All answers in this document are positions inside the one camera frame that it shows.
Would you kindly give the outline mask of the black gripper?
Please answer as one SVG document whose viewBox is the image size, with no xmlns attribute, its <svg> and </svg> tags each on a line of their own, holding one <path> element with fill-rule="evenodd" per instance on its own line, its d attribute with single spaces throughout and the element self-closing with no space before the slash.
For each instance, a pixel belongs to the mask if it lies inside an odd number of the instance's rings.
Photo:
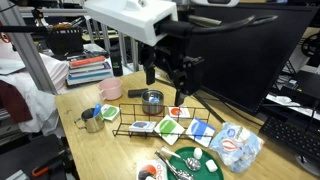
<svg viewBox="0 0 320 180">
<path fill-rule="evenodd" d="M 186 95 L 192 95 L 200 88 L 203 62 L 202 57 L 185 56 L 178 48 L 139 45 L 139 64 L 144 68 L 146 84 L 155 82 L 155 68 L 165 71 L 177 90 L 175 106 L 182 105 Z"/>
</svg>

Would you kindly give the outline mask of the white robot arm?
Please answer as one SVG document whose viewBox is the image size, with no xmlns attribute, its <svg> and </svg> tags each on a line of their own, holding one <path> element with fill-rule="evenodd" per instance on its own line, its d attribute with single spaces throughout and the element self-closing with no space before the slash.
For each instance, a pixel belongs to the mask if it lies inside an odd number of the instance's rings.
<svg viewBox="0 0 320 180">
<path fill-rule="evenodd" d="M 84 9 L 98 21 L 138 42 L 139 64 L 148 85 L 155 70 L 165 71 L 180 106 L 200 87 L 196 68 L 203 62 L 186 54 L 194 26 L 178 19 L 177 5 L 168 0 L 87 0 Z"/>
</svg>

